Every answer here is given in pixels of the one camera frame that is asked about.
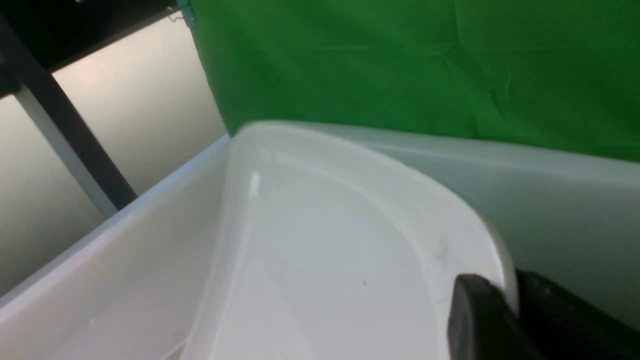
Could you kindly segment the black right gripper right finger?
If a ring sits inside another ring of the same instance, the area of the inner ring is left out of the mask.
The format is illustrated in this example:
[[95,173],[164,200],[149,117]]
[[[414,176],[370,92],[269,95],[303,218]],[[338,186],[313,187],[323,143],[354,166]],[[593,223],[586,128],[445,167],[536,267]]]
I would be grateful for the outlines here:
[[519,323],[546,360],[638,360],[639,331],[550,279],[516,272]]

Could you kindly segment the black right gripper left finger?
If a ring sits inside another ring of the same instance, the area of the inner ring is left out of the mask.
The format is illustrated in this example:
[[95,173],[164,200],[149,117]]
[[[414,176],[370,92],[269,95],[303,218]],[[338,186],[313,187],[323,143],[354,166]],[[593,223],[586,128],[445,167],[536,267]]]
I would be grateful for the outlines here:
[[503,294],[486,278],[455,278],[446,330],[451,360],[541,360]]

